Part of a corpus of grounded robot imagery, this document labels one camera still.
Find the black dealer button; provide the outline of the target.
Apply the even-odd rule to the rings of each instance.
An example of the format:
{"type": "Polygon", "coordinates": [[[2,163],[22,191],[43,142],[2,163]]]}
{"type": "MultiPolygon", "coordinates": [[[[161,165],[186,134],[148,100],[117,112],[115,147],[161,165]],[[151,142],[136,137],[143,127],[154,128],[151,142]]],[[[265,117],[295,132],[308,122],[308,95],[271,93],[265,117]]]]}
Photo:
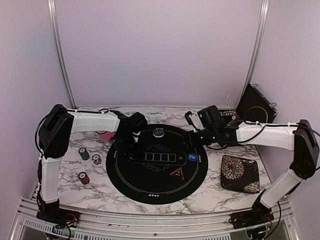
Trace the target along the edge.
{"type": "Polygon", "coordinates": [[[165,131],[162,128],[156,128],[152,134],[155,138],[162,138],[165,135],[165,131]]]}

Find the blue small blind button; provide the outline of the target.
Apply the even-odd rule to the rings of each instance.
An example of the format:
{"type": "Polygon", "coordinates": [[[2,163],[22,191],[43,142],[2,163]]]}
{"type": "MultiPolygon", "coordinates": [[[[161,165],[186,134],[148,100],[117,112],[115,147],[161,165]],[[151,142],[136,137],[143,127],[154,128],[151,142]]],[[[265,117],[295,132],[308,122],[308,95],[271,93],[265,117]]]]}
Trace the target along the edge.
{"type": "Polygon", "coordinates": [[[194,154],[194,153],[190,153],[190,154],[188,154],[187,159],[190,162],[197,162],[198,161],[198,155],[194,154]]]}

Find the red triangle all-in marker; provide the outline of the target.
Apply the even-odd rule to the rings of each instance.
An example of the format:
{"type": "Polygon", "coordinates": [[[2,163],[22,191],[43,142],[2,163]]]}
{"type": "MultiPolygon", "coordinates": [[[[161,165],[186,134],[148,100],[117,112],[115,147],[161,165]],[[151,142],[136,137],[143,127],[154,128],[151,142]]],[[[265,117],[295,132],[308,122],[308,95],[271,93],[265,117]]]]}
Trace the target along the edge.
{"type": "Polygon", "coordinates": [[[178,180],[184,181],[185,177],[184,177],[184,173],[183,173],[183,169],[182,167],[177,168],[176,170],[174,170],[173,172],[171,172],[169,174],[169,176],[176,178],[178,180]]]}

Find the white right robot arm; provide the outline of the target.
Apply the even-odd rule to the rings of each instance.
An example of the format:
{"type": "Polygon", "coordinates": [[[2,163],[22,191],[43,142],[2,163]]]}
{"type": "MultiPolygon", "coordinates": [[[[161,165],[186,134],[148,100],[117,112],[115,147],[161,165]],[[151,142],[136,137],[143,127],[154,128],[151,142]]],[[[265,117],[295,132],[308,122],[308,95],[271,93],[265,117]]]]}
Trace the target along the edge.
{"type": "Polygon", "coordinates": [[[302,119],[298,123],[261,123],[234,119],[225,122],[215,105],[197,113],[184,115],[193,130],[186,133],[185,144],[193,148],[218,144],[221,149],[240,145],[276,147],[293,152],[288,169],[255,201],[247,219],[258,224],[267,216],[267,209],[290,194],[303,181],[312,177],[317,166],[320,147],[316,140],[318,132],[302,119]]]}

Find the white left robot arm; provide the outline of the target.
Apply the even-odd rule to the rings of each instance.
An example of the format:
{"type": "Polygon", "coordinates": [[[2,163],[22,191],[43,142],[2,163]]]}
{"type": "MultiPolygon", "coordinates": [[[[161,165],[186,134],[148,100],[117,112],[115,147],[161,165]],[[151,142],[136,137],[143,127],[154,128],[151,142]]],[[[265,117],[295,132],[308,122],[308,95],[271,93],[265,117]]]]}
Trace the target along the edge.
{"type": "Polygon", "coordinates": [[[118,152],[128,158],[138,158],[143,147],[134,135],[144,130],[148,122],[143,114],[126,116],[118,110],[88,111],[68,109],[56,104],[40,121],[35,143],[40,152],[40,192],[37,196],[38,214],[58,223],[68,212],[60,208],[58,178],[62,157],[66,154],[70,136],[82,132],[114,133],[118,152]]]}

